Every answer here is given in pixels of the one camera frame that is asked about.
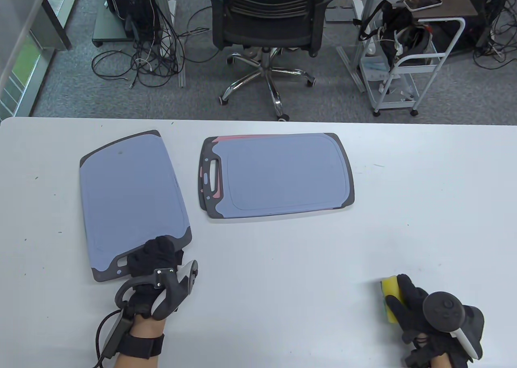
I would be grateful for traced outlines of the person's right hand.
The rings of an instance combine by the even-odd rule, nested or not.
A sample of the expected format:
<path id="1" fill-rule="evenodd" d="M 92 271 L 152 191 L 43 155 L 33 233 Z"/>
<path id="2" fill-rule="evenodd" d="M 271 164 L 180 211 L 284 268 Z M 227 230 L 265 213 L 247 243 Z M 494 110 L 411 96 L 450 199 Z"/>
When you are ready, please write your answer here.
<path id="1" fill-rule="evenodd" d="M 410 368 L 467 368 L 483 357 L 485 319 L 477 307 L 448 292 L 428 293 L 406 274 L 380 282 L 388 320 L 399 324 L 402 341 L 414 349 Z"/>

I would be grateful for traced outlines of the person's left hand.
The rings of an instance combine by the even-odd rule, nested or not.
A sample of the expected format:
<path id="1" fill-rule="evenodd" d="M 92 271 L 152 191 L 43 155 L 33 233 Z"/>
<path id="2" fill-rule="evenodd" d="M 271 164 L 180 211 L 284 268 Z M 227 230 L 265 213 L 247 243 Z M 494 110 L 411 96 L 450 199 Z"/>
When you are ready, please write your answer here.
<path id="1" fill-rule="evenodd" d="M 127 258 L 128 268 L 132 278 L 154 275 L 155 270 L 174 268 L 183 264 L 183 250 L 176 250 L 173 242 L 166 236 L 148 240 L 142 248 L 130 254 Z M 144 319 L 151 318 L 151 308 L 155 300 L 164 291 L 164 287 L 155 288 L 152 284 L 140 284 L 133 288 L 134 293 L 129 299 L 129 306 L 135 309 L 135 314 Z"/>

